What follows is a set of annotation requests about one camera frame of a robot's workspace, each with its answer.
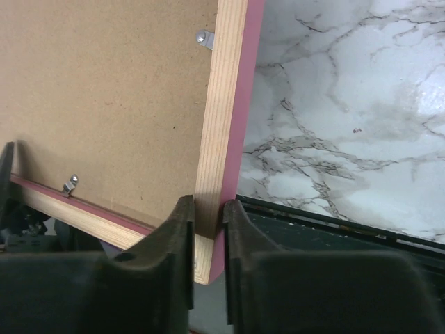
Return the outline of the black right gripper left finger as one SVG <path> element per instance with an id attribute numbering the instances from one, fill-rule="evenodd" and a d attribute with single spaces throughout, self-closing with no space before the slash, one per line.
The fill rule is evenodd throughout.
<path id="1" fill-rule="evenodd" d="M 178 199 L 157 229 L 100 252 L 1 256 L 2 333 L 187 333 L 195 206 Z"/>

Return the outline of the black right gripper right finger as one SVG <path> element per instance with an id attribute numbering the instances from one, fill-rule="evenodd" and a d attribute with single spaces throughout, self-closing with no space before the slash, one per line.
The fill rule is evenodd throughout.
<path id="1" fill-rule="evenodd" d="M 408 256 L 284 250 L 238 200 L 223 210 L 227 320 L 235 333 L 443 333 L 444 311 Z"/>

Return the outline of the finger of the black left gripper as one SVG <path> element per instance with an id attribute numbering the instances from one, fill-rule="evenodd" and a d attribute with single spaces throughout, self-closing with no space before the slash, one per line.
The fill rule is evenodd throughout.
<path id="1" fill-rule="evenodd" d="M 1 167 L 0 167 L 0 216 L 3 220 L 3 215 L 6 210 L 6 203 L 9 199 L 10 174 L 13 167 L 14 157 L 14 142 L 7 142 L 1 153 Z"/>

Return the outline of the brown frame backing board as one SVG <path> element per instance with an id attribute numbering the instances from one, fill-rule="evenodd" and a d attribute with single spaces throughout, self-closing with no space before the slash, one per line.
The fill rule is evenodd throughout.
<path id="1" fill-rule="evenodd" d="M 194 191 L 215 1 L 2 1 L 14 174 L 151 226 Z"/>

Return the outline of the pink wooden picture frame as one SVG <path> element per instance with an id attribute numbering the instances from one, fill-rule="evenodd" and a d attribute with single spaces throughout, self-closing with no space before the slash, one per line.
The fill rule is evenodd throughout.
<path id="1" fill-rule="evenodd" d="M 208 284 L 224 269 L 222 206 L 236 195 L 245 128 L 250 108 L 263 1 L 215 1 L 213 29 L 200 29 L 195 40 L 211 52 L 195 206 L 194 279 Z M 151 226 L 74 196 L 72 175 L 61 190 L 12 174 L 14 195 L 26 205 L 109 244 L 127 249 L 158 226 Z"/>

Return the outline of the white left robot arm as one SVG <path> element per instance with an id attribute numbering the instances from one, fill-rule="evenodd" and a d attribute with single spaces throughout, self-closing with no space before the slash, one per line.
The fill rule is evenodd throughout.
<path id="1" fill-rule="evenodd" d="M 99 251 L 97 238 L 62 221 L 53 220 L 53 234 L 45 223 L 49 216 L 13 199 L 12 182 L 15 144 L 7 142 L 1 152 L 1 251 L 7 253 L 52 253 Z"/>

